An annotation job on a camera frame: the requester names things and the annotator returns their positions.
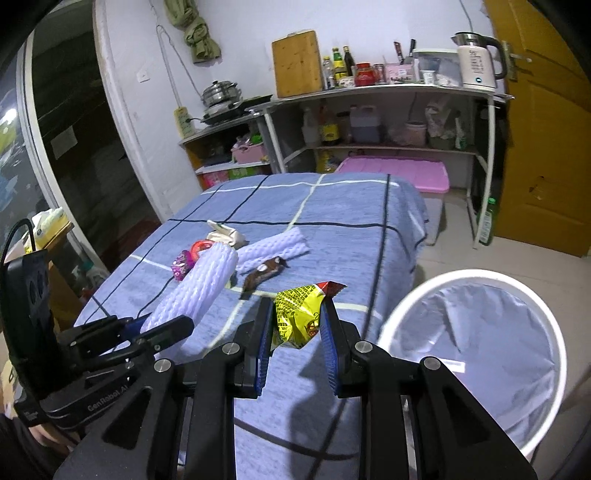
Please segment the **white foam net sleeve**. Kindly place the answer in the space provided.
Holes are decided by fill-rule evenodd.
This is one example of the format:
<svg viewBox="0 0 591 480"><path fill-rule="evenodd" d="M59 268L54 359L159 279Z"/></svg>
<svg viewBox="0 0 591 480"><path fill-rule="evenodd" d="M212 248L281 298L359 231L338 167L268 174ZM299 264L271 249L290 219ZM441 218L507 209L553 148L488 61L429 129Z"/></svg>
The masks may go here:
<svg viewBox="0 0 591 480"><path fill-rule="evenodd" d="M197 326L221 294L236 265L238 252L235 248L214 242L175 290L148 315L140 332L152 330L179 316L186 316Z"/></svg>

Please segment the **yellow snack wrapper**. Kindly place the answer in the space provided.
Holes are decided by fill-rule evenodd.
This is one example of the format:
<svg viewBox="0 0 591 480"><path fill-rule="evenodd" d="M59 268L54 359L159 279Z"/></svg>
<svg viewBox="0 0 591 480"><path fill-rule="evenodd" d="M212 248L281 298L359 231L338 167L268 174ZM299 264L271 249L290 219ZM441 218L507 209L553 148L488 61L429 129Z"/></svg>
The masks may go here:
<svg viewBox="0 0 591 480"><path fill-rule="evenodd" d="M327 281L281 291L274 298L274 321L271 347L287 345L301 349L320 329L322 301L339 294L346 286Z"/></svg>

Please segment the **cream paper bag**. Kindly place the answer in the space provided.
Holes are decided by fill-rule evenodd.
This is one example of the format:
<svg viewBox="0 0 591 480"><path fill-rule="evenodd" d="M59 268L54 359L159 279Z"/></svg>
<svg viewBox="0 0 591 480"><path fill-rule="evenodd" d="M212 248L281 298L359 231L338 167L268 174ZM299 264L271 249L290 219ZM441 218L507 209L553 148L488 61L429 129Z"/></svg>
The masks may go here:
<svg viewBox="0 0 591 480"><path fill-rule="evenodd" d="M211 232L206 235L208 241L222 243L235 249L240 249L247 244L245 236L235 228L213 220L207 220L206 223L211 228Z"/></svg>

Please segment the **metal kitchen shelf rack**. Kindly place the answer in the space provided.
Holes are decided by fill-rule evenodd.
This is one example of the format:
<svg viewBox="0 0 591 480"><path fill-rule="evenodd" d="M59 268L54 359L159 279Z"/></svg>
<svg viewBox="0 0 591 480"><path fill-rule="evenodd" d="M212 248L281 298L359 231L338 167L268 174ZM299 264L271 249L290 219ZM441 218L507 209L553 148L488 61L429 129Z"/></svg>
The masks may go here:
<svg viewBox="0 0 591 480"><path fill-rule="evenodd" d="M479 165L479 180L469 173L463 181L472 234L478 239L483 225L479 214L491 197L497 133L497 109L510 95L464 87L400 83L336 88L277 99L257 105L249 113L261 118L263 137L270 141L271 166L276 173L297 167L297 158L311 151L315 160L328 151L338 160L349 157L394 157L446 163L461 154L467 166ZM341 142L324 145L320 108L327 104L337 116ZM382 121L379 144L353 142L349 109L375 105Z"/></svg>

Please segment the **pink purple candy wrapper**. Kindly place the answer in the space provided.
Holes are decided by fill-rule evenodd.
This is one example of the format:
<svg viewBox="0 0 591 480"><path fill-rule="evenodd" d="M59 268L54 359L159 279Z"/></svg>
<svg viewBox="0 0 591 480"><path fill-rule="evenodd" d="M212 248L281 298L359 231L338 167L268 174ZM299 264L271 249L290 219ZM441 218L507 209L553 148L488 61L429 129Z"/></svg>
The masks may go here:
<svg viewBox="0 0 591 480"><path fill-rule="evenodd" d="M191 252L182 250L174 259L171 265L173 277L177 281L182 281L194 266L194 260Z"/></svg>

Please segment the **blue checked tablecloth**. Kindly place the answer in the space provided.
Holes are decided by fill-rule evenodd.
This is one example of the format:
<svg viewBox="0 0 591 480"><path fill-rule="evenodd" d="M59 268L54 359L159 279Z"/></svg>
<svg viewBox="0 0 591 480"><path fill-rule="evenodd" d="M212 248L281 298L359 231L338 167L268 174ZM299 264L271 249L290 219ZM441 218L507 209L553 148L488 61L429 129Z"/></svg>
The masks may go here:
<svg viewBox="0 0 591 480"><path fill-rule="evenodd" d="M259 297L332 281L335 308L360 335L376 341L394 307L412 289L427 213L408 182L384 174L276 174L229 181L201 193L174 214L112 272L78 316L152 312L176 288L170 266L214 221L257 242L290 230L308 252L242 299L228 285L192 335L172 350L178 362L200 358L252 320ZM359 464L356 400L335 397L322 344L283 346L270 359L262 395L235 402L235 464L240 479L354 479Z"/></svg>

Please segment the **green glass bottle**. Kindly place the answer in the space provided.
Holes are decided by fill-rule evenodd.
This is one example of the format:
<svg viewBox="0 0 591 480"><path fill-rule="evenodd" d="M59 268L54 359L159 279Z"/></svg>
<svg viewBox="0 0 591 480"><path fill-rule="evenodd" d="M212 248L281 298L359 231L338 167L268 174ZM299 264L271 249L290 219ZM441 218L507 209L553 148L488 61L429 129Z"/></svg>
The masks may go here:
<svg viewBox="0 0 591 480"><path fill-rule="evenodd" d="M494 223L496 217L497 201L494 197L488 199L487 207L479 217L483 218L482 231L479 236L479 243L488 246L494 238Z"/></svg>

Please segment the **pink small basket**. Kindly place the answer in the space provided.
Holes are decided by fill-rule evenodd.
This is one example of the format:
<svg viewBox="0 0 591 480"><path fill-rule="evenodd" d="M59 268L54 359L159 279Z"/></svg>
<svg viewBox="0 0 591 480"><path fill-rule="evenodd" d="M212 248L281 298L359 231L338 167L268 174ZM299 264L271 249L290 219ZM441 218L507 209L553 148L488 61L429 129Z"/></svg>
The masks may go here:
<svg viewBox="0 0 591 480"><path fill-rule="evenodd" d="M238 164L266 162L267 154L263 143L240 145L231 149L232 160Z"/></svg>

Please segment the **purple liquid jug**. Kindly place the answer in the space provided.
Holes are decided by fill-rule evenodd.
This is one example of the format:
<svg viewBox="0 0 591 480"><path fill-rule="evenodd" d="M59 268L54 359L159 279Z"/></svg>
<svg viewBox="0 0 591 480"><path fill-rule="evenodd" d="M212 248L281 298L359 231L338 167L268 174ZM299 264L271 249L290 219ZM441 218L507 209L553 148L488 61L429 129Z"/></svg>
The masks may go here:
<svg viewBox="0 0 591 480"><path fill-rule="evenodd" d="M349 109L349 128L353 142L379 144L382 140L382 121L375 105L353 105Z"/></svg>

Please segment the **black induction cooker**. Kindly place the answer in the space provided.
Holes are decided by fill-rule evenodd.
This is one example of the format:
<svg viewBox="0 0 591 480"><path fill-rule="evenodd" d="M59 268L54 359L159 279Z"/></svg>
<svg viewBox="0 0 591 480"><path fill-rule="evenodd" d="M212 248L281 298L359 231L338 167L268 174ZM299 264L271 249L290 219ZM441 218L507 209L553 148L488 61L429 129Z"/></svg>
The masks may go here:
<svg viewBox="0 0 591 480"><path fill-rule="evenodd" d="M246 98L238 101L224 101L208 107L202 115L200 122L207 126L216 125L229 120L240 118L253 107L269 102L273 95L262 95Z"/></svg>

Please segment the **yellow wooden door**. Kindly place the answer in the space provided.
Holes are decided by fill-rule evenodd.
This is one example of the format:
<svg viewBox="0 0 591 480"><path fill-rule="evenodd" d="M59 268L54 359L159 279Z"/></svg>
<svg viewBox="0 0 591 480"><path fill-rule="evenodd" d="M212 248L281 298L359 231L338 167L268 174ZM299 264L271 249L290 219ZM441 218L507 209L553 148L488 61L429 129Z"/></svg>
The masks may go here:
<svg viewBox="0 0 591 480"><path fill-rule="evenodd" d="M590 82L531 2L486 7L512 70L495 233L583 257L590 248Z"/></svg>

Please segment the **dark soy sauce bottle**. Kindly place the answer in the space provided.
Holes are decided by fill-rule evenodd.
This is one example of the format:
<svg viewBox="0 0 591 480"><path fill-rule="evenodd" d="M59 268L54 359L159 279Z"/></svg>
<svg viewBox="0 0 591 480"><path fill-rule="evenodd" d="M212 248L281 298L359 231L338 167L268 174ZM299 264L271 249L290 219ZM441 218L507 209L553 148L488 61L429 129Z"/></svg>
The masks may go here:
<svg viewBox="0 0 591 480"><path fill-rule="evenodd" d="M356 74L356 63L355 63L355 60L353 59L353 55L352 55L351 51L349 51L348 45L345 45L344 47L342 47L342 49L344 50L344 62L346 65L346 75L354 77Z"/></svg>

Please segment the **clear storage container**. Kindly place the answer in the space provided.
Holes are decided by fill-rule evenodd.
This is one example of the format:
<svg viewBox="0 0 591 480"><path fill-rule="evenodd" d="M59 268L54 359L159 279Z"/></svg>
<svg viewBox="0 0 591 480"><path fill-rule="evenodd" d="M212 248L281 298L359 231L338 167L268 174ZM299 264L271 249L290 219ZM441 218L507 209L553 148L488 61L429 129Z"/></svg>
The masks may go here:
<svg viewBox="0 0 591 480"><path fill-rule="evenodd" d="M413 52L415 79L442 87L463 85L460 60L455 49L417 49Z"/></svg>

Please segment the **white electric kettle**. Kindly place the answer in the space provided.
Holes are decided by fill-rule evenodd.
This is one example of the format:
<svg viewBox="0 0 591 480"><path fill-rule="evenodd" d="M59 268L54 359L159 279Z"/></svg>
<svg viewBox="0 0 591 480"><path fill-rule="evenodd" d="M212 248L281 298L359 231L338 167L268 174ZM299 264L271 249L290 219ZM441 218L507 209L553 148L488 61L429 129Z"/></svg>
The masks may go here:
<svg viewBox="0 0 591 480"><path fill-rule="evenodd" d="M496 38L474 32L457 32L452 36L452 41L457 45L463 86L494 92L497 89L497 81L503 80L508 74L501 43ZM495 70L490 48L494 48L498 53L501 65L499 71Z"/></svg>

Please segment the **green hanging cloth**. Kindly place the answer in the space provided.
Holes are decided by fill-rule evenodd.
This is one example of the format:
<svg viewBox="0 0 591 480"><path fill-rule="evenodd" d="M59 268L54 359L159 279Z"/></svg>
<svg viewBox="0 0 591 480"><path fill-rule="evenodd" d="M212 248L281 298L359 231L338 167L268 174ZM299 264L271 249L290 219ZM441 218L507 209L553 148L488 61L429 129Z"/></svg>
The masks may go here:
<svg viewBox="0 0 591 480"><path fill-rule="evenodd" d="M194 64L221 58L221 48L211 38L208 25L193 0L164 0L163 3L170 24L183 32Z"/></svg>

